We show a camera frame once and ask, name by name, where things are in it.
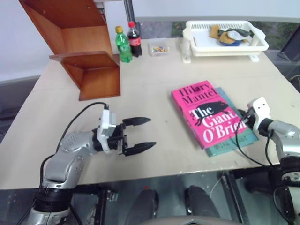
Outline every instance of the white dish rack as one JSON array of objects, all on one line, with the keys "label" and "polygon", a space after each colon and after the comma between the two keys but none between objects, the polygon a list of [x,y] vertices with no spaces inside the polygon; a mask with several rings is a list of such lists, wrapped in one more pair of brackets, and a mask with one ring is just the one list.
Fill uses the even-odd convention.
[{"label": "white dish rack", "polygon": [[[219,40],[210,37],[210,28],[219,25],[222,30],[239,28],[254,33],[248,37],[247,43],[240,46],[222,46]],[[265,41],[266,35],[248,21],[187,21],[183,30],[183,43],[181,46],[181,58],[184,63],[191,62],[191,54],[194,56],[232,56],[247,55],[258,62],[258,55],[269,48]]]}]

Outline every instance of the beige tabletop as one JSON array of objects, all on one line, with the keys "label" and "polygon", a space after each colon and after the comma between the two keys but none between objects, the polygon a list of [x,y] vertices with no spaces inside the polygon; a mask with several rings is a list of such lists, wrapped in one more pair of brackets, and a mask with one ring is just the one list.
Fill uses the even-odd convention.
[{"label": "beige tabletop", "polygon": [[[129,146],[157,144],[131,157],[117,152],[92,156],[79,184],[257,166],[238,150],[209,158],[180,117],[171,101],[171,91],[203,80],[221,87],[237,108],[246,109],[249,101],[264,96],[272,119],[300,126],[300,95],[265,54],[257,63],[247,56],[232,56],[199,57],[184,64],[180,40],[168,41],[170,54],[153,58],[148,53],[148,41],[143,40],[143,56],[129,64],[121,63],[121,96],[100,99],[110,105],[118,122],[135,116],[152,119],[125,130]],[[38,187],[39,166],[55,152],[67,124],[86,105],[99,101],[79,102],[78,96],[79,90],[60,63],[49,61],[0,145],[0,189]],[[88,109],[69,132],[96,128],[101,112],[100,105]],[[259,138],[244,151],[267,164],[266,140]],[[278,163],[272,142],[269,148],[271,161]]]}]

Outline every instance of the book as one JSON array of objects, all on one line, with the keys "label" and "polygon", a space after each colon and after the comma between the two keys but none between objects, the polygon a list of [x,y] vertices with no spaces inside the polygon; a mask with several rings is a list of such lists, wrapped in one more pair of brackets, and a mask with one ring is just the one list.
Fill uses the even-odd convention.
[{"label": "book", "polygon": [[[239,110],[234,106],[234,104],[232,103],[230,98],[226,95],[226,93],[223,91],[223,89],[216,88],[216,91],[223,97],[223,99],[235,111],[235,113],[239,117],[241,117]],[[251,129],[247,129],[243,133],[238,134],[238,140],[239,140],[239,145],[242,148],[258,141],[258,138]],[[237,148],[238,146],[236,145],[235,137],[231,137],[230,139],[223,141],[220,144],[216,144],[210,148],[207,148],[206,153],[209,155],[209,157],[212,157],[232,150],[236,150]]]},{"label": "book", "polygon": [[[235,136],[240,117],[208,81],[174,90],[172,97],[202,149]],[[238,133],[246,129],[242,122]]]}]

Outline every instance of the teal book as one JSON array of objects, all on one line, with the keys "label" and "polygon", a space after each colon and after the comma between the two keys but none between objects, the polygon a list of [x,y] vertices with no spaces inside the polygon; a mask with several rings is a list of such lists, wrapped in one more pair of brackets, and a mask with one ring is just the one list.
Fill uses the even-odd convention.
[{"label": "teal book", "polygon": [[[229,99],[229,97],[225,94],[223,89],[216,88],[216,91],[223,97],[223,99],[236,112],[236,114],[241,117],[239,110],[234,106],[234,104]],[[251,129],[247,129],[243,133],[238,135],[238,140],[239,140],[240,147],[242,148],[258,141],[258,138]],[[237,148],[238,147],[236,145],[235,137],[233,137],[219,144],[216,144],[210,148],[207,148],[206,153],[209,155],[209,157],[212,157],[229,151],[236,150]]]}]

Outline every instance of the coca-cola bottle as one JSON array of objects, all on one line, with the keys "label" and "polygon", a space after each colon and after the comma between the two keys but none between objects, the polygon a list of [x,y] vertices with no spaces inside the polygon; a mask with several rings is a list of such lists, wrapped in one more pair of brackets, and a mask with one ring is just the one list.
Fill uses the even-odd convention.
[{"label": "coca-cola bottle", "polygon": [[131,53],[133,56],[139,57],[140,55],[142,55],[140,33],[135,28],[134,21],[130,21],[128,24],[129,24],[129,31],[127,36],[131,47]]}]

